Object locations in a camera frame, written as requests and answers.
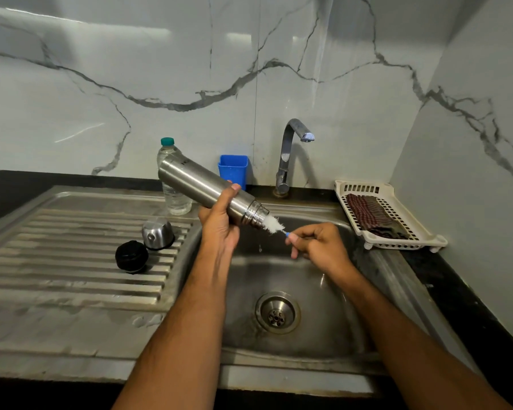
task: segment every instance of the black countertop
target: black countertop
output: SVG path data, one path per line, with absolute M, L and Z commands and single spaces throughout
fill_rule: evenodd
M 55 185 L 128 188 L 161 191 L 158 180 L 94 177 L 90 175 L 0 171 L 0 217 Z M 272 187 L 248 186 L 257 197 L 271 195 Z M 290 198 L 301 201 L 337 202 L 334 191 L 291 188 Z M 404 258 L 428 289 L 429 294 L 472 355 L 488 382 L 513 405 L 513 337 L 438 254 L 428 250 L 402 251 Z M 46 392 L 53 388 L 54 394 Z M 118 384 L 59 383 L 0 379 L 0 397 L 57 408 L 56 394 L 75 397 L 72 408 L 110 408 L 121 390 Z M 398 392 L 386 387 L 385 399 L 313 397 L 289 393 L 219 390 L 215 408 L 398 408 Z

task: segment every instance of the blue plastic container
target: blue plastic container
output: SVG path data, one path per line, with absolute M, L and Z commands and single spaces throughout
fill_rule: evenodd
M 220 178 L 238 183 L 243 190 L 246 189 L 247 155 L 221 155 L 219 160 Z

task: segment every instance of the plastic water bottle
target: plastic water bottle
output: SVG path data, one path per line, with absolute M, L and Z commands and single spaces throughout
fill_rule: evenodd
M 173 138 L 162 138 L 161 139 L 161 148 L 157 153 L 157 165 L 160 166 L 160 163 L 164 160 L 164 158 L 173 151 L 176 151 L 177 147 L 175 147 L 175 140 Z M 174 188 L 171 188 L 165 183 L 161 183 L 162 188 L 164 189 L 165 196 L 165 206 L 167 210 L 174 216 L 182 216 L 183 214 L 188 213 L 192 208 L 192 199 L 186 197 L 184 194 L 179 193 Z

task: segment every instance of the stainless steel bottle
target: stainless steel bottle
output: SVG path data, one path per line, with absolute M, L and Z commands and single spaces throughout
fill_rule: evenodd
M 217 202 L 225 188 L 231 186 L 228 181 L 185 157 L 178 150 L 167 155 L 160 163 L 158 177 L 178 192 L 208 208 Z M 248 224 L 262 229 L 264 217 L 269 211 L 251 194 L 240 190 L 230 203 L 227 213 L 237 224 Z

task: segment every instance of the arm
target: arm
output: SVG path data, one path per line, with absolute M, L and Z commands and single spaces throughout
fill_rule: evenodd
M 512 408 L 357 271 L 335 225 L 300 227 L 289 234 L 286 244 L 293 245 L 293 258 L 303 252 L 349 297 L 409 408 Z
M 234 184 L 201 209 L 201 246 L 183 291 L 144 348 L 113 409 L 211 409 L 226 313 L 226 279 L 239 228 L 226 208 Z

